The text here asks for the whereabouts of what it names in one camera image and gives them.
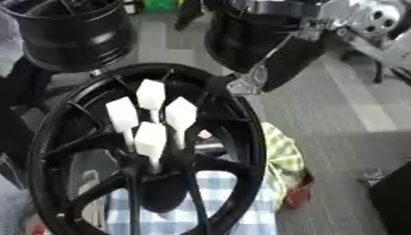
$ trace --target white cube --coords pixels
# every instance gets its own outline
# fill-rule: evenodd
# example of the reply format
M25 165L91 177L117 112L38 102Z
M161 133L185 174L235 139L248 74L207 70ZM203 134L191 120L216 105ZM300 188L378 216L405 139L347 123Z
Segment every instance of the white cube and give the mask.
M166 142L166 128L162 124L145 121L139 126L134 139L137 153L150 157L153 163L159 161Z
M165 100L165 85L145 79L136 92L139 106L148 110L159 110Z
M165 117L176 131L186 131L197 119L197 107L183 97L178 97L165 107Z
M107 103L106 109L116 132L125 132L139 125L137 110L128 97Z

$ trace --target gray floor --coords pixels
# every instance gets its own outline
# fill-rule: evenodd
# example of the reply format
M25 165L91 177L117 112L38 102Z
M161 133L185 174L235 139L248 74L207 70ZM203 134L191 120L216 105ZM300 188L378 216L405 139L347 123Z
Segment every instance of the gray floor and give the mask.
M182 33L172 29L173 15L133 20L143 32L139 48L116 66L176 62L225 72L205 51L206 20ZM309 204L278 214L280 235L386 234L356 177L363 169L392 171L407 161L411 89L389 75L383 84L372 84L367 59L354 59L348 65L336 59L337 54L328 53L290 83L250 99L261 119L296 139L316 178ZM84 79L83 74L64 74L53 85ZM36 110L26 117L33 129L40 119Z

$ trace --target black wheel rim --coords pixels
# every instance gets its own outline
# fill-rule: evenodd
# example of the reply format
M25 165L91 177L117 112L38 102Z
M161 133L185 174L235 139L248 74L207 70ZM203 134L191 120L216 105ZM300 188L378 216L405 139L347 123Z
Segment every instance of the black wheel rim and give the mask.
M141 64L108 72L83 85L61 101L39 129L29 154L29 189L40 216L51 232L56 235L106 234L86 222L82 218L82 210L100 196L126 188L130 200L130 234L140 234L141 202L138 195L141 195L141 184L150 175L147 158L124 154L121 135L108 128L103 118L96 117L94 114L98 112L94 108L99 106L98 102L115 99L116 95L127 95L136 105L134 91L142 79L164 79L164 74L171 70L173 74L165 81L166 89L175 91L167 92L167 96L180 94L199 106L197 122L187 131L187 148L184 151L167 149L170 154L163 156L164 160L174 162L171 168L183 175L197 211L198 225L184 234L227 233L250 207L260 189L265 170L264 138L259 120L250 105L240 97L213 95L213 90L209 90L210 86L207 85L213 78L209 73L177 64ZM82 127L73 130L71 124L74 122L81 122ZM229 154L237 154L240 162L194 154L194 139L202 129L211 130L216 135L235 133L235 139L222 142ZM115 152L120 170L100 185L70 199L62 188L64 167L74 153L97 148ZM200 171L225 171L237 176L237 184L230 197L210 218L206 215L194 176Z

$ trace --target blue checkered cloth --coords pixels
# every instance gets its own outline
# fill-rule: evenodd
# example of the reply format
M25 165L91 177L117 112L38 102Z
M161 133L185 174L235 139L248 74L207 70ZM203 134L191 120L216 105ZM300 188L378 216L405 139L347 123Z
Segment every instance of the blue checkered cloth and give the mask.
M227 201L237 178L225 172L200 172L196 175L207 215L211 217ZM264 180L260 192L250 209L243 215L232 235L276 235L274 208L275 194ZM111 208L107 218L107 231L112 235L129 234L128 191L119 189L111 195ZM140 211L141 234L182 234L197 225L193 199L188 194L175 210L166 214Z

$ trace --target green checkered cloth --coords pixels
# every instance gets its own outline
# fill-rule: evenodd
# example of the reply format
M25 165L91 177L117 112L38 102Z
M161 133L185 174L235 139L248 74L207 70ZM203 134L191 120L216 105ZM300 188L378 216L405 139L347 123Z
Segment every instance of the green checkered cloth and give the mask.
M304 159L294 144L273 124L261 123L267 147L267 177L276 194L276 210L283 203L287 193L296 189L304 178Z

